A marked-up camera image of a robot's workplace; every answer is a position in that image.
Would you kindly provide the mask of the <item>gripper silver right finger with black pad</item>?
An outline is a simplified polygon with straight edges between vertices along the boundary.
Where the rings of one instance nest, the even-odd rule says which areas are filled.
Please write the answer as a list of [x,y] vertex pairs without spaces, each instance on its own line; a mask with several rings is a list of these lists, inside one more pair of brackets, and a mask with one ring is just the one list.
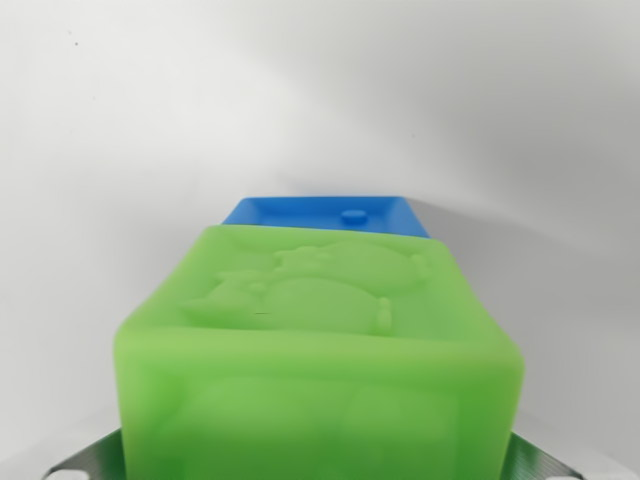
[[512,433],[503,480],[582,479],[583,476],[541,448]]

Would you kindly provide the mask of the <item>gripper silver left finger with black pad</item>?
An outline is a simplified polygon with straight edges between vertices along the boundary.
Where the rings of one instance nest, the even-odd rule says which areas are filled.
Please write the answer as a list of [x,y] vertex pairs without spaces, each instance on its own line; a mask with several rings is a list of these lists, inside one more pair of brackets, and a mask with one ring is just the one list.
[[44,479],[70,479],[72,472],[81,479],[125,479],[121,431],[106,435],[69,458],[54,465]]

